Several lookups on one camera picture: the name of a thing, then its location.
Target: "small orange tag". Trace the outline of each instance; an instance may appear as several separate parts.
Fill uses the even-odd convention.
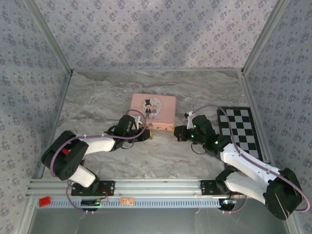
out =
[[[120,198],[120,204],[126,206],[134,206],[135,199],[133,197],[122,197]]]

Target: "wall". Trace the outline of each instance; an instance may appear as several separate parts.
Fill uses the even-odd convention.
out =
[[[13,233],[48,144],[62,71],[22,0],[0,2],[0,233]]]
[[[312,201],[312,3],[291,1],[248,74],[277,165]],[[312,211],[301,214],[312,233]]]
[[[73,69],[242,67],[276,0],[37,0]]]

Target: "black bracket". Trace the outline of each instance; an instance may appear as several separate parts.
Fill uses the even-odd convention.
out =
[[[222,195],[218,189],[215,179],[200,181],[201,194],[205,195]]]
[[[72,187],[72,196],[113,196],[115,191],[115,181],[113,180],[100,180],[98,189],[93,193],[90,189],[74,183]]]

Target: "cartoon illustration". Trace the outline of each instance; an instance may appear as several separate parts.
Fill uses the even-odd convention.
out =
[[[150,99],[146,99],[145,100],[145,108],[146,108],[146,110],[145,110],[145,117],[146,118],[150,118],[150,114],[152,113],[152,111],[151,111],[151,107],[152,107],[152,105],[151,105],[151,100]]]
[[[142,109],[147,119],[156,118],[163,108],[162,101],[157,97],[149,97],[142,103]]]

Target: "red object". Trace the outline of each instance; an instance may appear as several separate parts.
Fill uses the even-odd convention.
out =
[[[39,207],[48,206],[50,204],[51,204],[51,198],[49,196],[46,196],[39,200]]]
[[[64,154],[66,154],[66,155],[69,155],[70,150],[62,149],[62,152],[63,152]]]

